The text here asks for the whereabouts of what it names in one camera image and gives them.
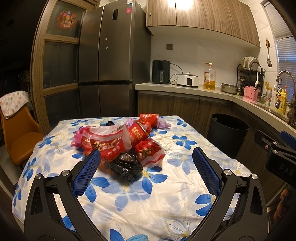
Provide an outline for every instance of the barcode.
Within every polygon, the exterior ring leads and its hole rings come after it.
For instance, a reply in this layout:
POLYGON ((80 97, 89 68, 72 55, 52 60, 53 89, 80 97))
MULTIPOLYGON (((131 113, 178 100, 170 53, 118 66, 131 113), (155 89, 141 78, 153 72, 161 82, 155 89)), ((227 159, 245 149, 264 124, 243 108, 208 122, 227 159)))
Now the barcode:
POLYGON ((124 125, 119 126, 119 127, 117 128, 116 132, 118 132, 119 130, 121 130, 123 127, 124 127, 124 125))

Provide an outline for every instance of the window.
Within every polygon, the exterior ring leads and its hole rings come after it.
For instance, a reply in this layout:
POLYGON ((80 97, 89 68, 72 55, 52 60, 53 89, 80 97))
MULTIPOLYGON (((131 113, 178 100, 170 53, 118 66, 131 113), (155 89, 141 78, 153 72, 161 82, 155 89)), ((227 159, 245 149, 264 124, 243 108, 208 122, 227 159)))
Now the window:
MULTIPOLYGON (((279 70, 289 71, 294 78, 296 78, 296 41, 289 30, 287 24, 274 8, 274 6, 267 2, 264 4, 267 15, 269 17, 271 27, 276 39, 276 48, 278 52, 279 70)), ((294 83, 290 76, 283 74, 282 86, 287 86, 287 100, 290 101, 294 94, 294 83)))

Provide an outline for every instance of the blue gripper pad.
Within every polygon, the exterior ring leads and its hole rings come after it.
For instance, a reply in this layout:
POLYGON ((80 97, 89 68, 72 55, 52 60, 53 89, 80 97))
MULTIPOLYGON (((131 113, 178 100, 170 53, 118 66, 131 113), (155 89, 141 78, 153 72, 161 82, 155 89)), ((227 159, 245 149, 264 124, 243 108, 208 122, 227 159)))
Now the blue gripper pad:
POLYGON ((205 158, 205 154, 196 147, 192 153, 193 163, 202 177, 209 193, 219 197, 221 193, 220 179, 205 158))
POLYGON ((95 152, 89 154, 86 163, 74 180, 72 193, 75 199, 77 199, 78 196, 82 196, 84 194, 100 163, 100 151, 95 150, 95 152))
POLYGON ((296 150, 296 138, 294 138, 293 136, 291 136, 285 131, 282 131, 279 134, 279 137, 283 142, 289 145, 289 147, 291 147, 293 150, 296 150))

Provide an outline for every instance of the wall outlet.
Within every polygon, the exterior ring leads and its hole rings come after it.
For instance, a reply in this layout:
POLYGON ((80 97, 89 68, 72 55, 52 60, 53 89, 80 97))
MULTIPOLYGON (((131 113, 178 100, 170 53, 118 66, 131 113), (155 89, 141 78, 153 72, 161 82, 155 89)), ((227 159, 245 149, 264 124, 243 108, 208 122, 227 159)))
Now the wall outlet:
POLYGON ((172 44, 167 44, 167 50, 173 50, 173 45, 172 44))

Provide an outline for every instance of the stainless steel refrigerator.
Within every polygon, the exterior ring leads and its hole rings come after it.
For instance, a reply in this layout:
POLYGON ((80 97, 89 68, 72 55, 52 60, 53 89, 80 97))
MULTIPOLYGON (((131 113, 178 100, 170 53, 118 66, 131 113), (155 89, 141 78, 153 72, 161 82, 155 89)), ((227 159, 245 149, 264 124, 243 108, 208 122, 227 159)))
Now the stainless steel refrigerator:
POLYGON ((83 19, 79 93, 83 118, 137 116, 135 84, 149 82, 151 35, 133 0, 102 6, 83 19))

